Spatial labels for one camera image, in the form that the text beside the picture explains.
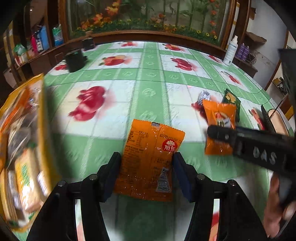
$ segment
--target green package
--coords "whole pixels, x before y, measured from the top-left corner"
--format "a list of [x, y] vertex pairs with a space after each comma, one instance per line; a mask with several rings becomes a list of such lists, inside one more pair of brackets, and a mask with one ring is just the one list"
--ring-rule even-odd
[[222, 103], [236, 105], [237, 111], [235, 114], [235, 122], [239, 122], [240, 100], [229, 89], [225, 90], [225, 95], [223, 97]]

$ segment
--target orange wrapper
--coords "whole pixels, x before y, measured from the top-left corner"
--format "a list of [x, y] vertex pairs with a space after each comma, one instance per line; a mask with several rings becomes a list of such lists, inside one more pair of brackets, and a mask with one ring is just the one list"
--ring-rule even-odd
[[[235, 111], [236, 106], [233, 104], [217, 103], [214, 101], [203, 100], [202, 104], [207, 115], [208, 125], [216, 125], [235, 129]], [[205, 148], [206, 155], [230, 155], [232, 147], [220, 141], [207, 138]]]
[[133, 120], [114, 191], [135, 198], [172, 200], [172, 156], [185, 132], [144, 120]]

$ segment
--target screw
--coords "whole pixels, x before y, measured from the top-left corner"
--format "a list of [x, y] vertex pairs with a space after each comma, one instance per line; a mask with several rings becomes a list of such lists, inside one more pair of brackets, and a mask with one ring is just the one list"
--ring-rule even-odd
[[58, 182], [58, 186], [60, 186], [60, 187], [62, 187], [65, 184], [66, 184], [66, 181], [64, 181], [64, 180], [61, 180]]
[[197, 177], [199, 180], [204, 180], [204, 179], [205, 179], [205, 175], [203, 175], [203, 174], [201, 174], [201, 173], [197, 174], [196, 177]]
[[89, 176], [89, 179], [90, 180], [96, 180], [98, 178], [98, 175], [97, 174], [91, 174], [90, 176]]
[[235, 180], [229, 180], [229, 184], [230, 184], [231, 186], [235, 186]]

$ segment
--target purple bottle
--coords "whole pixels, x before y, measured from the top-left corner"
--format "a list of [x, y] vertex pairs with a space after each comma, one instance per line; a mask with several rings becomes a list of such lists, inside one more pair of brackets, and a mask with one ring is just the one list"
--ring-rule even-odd
[[243, 60], [243, 61], [246, 60], [246, 58], [247, 58], [247, 56], [248, 56], [248, 54], [249, 54], [249, 51], [250, 51], [249, 46], [247, 46], [247, 47], [244, 49], [244, 52], [243, 52], [243, 54], [242, 54], [242, 60]]
[[237, 54], [235, 55], [237, 58], [242, 58], [242, 54], [245, 50], [246, 46], [244, 44], [241, 44], [239, 47], [239, 50], [237, 51]]

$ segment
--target glass cabinet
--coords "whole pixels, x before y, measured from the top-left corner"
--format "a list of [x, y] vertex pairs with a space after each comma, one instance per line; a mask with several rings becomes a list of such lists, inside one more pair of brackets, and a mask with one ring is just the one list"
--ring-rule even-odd
[[230, 0], [67, 0], [70, 38], [116, 30], [163, 31], [220, 45]]

